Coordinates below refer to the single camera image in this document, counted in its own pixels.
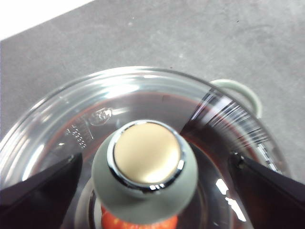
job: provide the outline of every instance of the gold knob top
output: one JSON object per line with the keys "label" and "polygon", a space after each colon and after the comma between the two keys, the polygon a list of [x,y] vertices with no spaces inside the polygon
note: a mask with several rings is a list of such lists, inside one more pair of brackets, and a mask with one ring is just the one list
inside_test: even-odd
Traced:
{"label": "gold knob top", "polygon": [[120,172],[140,184],[162,183],[177,169],[181,151],[174,134],[156,123],[126,129],[114,147]]}

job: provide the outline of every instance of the glass lid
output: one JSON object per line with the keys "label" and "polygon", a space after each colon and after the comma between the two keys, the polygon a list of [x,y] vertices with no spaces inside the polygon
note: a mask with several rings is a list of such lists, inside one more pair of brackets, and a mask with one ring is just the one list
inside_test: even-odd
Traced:
{"label": "glass lid", "polygon": [[[80,178],[61,228],[100,229],[103,224],[111,229],[101,223],[103,203],[93,190],[92,162],[107,137],[135,120],[168,126],[194,153],[194,195],[177,220],[168,222],[177,229],[252,228],[228,171],[228,157],[234,152],[289,175],[260,122],[222,90],[184,73],[122,67],[63,86],[17,122],[0,144],[1,189],[81,153]],[[58,189],[65,192],[68,185]]]}

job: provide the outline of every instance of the lid knob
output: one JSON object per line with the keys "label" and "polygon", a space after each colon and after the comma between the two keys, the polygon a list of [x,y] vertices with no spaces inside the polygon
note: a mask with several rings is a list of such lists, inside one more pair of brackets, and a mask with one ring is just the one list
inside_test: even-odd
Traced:
{"label": "lid knob", "polygon": [[118,170],[140,184],[162,183],[170,178],[181,159],[174,134],[156,123],[140,123],[126,129],[114,147]]}
{"label": "lid knob", "polygon": [[198,177],[188,143],[173,128],[154,120],[130,122],[105,139],[91,173],[102,205],[135,224],[179,213],[191,201]]}

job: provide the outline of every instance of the chrome ring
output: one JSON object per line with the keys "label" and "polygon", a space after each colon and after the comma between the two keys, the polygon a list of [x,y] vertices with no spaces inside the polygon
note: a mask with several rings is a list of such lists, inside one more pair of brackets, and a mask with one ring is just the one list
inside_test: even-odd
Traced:
{"label": "chrome ring", "polygon": [[[118,167],[115,163],[115,160],[114,160],[114,148],[115,148],[115,145],[118,142],[120,136],[122,135],[122,133],[134,125],[140,125],[140,124],[144,124],[144,123],[154,123],[154,124],[159,124],[159,125],[165,127],[175,136],[175,138],[178,141],[179,147],[180,147],[181,156],[180,156],[180,160],[178,162],[177,168],[176,168],[175,172],[172,174],[172,176],[169,177],[168,179],[166,179],[162,183],[155,183],[155,184],[148,185],[148,184],[140,184],[140,183],[133,182],[120,172],[120,170],[118,169]],[[127,188],[131,188],[135,191],[140,191],[142,193],[157,192],[159,190],[162,190],[162,189],[168,187],[180,175],[180,173],[183,170],[185,163],[186,163],[186,161],[185,161],[186,147],[187,146],[184,143],[184,139],[177,133],[177,131],[175,131],[170,126],[168,126],[164,123],[155,121],[155,120],[149,120],[149,119],[136,120],[136,121],[125,124],[124,126],[122,126],[119,130],[117,130],[115,132],[115,134],[113,135],[112,139],[110,140],[108,148],[107,148],[107,163],[108,163],[108,167],[109,167],[111,173],[113,174],[113,176]]]}

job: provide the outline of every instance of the bowl handle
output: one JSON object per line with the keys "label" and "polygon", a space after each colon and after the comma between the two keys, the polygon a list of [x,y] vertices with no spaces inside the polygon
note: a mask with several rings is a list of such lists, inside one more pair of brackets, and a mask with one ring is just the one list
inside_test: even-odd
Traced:
{"label": "bowl handle", "polygon": [[258,98],[258,96],[254,93],[254,91],[252,91],[246,85],[234,80],[227,80],[227,79],[213,80],[210,83],[215,85],[216,87],[228,88],[240,93],[251,103],[255,116],[257,118],[262,117],[262,113],[263,113],[262,102]]}

